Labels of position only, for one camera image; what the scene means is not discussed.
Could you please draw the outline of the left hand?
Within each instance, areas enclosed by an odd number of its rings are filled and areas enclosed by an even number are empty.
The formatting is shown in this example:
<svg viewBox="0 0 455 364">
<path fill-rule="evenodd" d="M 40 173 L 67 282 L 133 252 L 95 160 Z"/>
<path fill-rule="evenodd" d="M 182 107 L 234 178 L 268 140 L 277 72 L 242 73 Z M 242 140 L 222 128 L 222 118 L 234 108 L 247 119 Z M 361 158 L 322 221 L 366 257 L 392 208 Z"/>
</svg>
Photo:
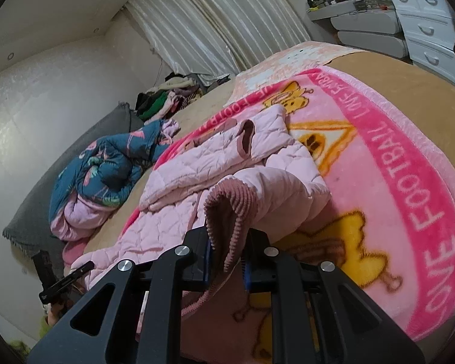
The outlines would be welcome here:
<svg viewBox="0 0 455 364">
<path fill-rule="evenodd" d="M 73 306 L 73 302 L 71 300 L 65 303 L 55 303 L 51 304 L 47 310 L 46 322 L 49 326 L 54 326 L 60 318 L 69 311 L 69 309 Z"/>
</svg>

